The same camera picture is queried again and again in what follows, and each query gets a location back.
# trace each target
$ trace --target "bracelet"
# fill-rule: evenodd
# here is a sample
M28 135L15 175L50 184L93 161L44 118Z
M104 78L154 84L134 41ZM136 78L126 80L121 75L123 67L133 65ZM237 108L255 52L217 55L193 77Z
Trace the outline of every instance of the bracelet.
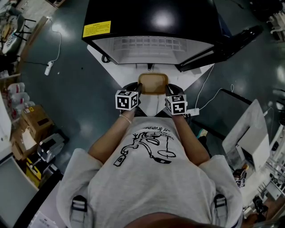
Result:
M120 114L119 117L123 117L125 120L127 120L130 124L132 124L132 121L129 120L127 117L125 117L124 115Z

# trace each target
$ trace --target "brown box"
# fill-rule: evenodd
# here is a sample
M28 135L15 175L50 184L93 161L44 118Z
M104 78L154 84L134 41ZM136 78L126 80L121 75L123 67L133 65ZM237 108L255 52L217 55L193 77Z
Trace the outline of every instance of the brown box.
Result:
M53 121L40 105L29 107L22 111L20 117L21 129L25 130L29 126L31 128L31 136L36 143L48 137L53 125Z
M26 150L22 139L22 129L18 128L12 134L12 152L17 160L25 160L29 155L37 150L37 145L34 145L29 150Z

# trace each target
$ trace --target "person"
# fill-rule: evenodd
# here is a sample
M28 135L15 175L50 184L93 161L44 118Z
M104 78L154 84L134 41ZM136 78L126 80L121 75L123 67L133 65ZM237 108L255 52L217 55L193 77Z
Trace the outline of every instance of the person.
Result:
M210 158L183 115L137 113L120 115L88 153L74 151L57 195L65 224L75 228L73 199L81 195L88 207L81 227L237 227L242 198L225 157ZM226 199L224 222L217 195Z

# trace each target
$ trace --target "plastic bottle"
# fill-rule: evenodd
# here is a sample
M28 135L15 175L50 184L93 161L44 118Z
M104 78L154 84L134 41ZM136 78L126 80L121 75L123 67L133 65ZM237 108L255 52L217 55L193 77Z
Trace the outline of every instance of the plastic bottle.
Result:
M30 97L26 92L10 95L9 106L16 106L30 101Z
M13 84L9 85L7 89L8 89L10 94L22 93L25 91L25 84L22 82L13 83Z
M35 105L34 102L24 102L24 103L22 103L22 104L19 104L19 105L15 106L15 107L13 108L13 111L12 111L12 117L13 117L13 119L19 118L20 115L21 115L22 110L27 109L27 108L29 108L29 107L32 107L32 106L34 106L34 105Z

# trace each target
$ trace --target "gray machine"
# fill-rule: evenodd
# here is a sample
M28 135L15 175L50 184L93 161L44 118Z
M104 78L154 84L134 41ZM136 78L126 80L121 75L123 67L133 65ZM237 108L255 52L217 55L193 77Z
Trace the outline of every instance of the gray machine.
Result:
M41 159L49 163L62 150L65 140L59 133L52 134L40 142L37 153Z

